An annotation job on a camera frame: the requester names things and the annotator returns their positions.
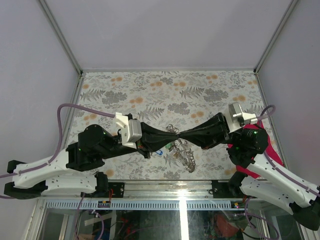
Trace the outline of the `large metal keyring with keys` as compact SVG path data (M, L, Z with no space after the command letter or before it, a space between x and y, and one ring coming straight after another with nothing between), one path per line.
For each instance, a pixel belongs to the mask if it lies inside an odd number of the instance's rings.
M178 138L168 143L165 148L173 153L173 157L185 167L189 173L193 173L196 168L194 151L188 145L186 140Z

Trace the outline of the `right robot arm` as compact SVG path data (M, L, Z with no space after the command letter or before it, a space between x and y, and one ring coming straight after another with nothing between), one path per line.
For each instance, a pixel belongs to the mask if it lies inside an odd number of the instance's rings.
M268 181L259 183L246 173L237 171L228 182L233 197L242 194L269 202L293 216L302 226L317 231L320 228L320 188L295 175L266 153L268 134L265 129L246 128L256 124L256 114L238 111L218 113L205 123L178 134L202 149L229 144L226 149L231 162Z

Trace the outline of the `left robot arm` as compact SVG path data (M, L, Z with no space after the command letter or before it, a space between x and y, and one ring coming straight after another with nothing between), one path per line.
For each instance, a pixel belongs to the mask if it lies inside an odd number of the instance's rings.
M117 135L102 126L92 124L78 134L78 140L51 157L34 163L11 160L7 172L12 180L4 186L8 199L28 200L40 196L76 195L102 198L111 195L108 176L97 168L105 160L139 153L148 159L151 153L178 139L177 134L158 130L133 119L132 115L117 113Z

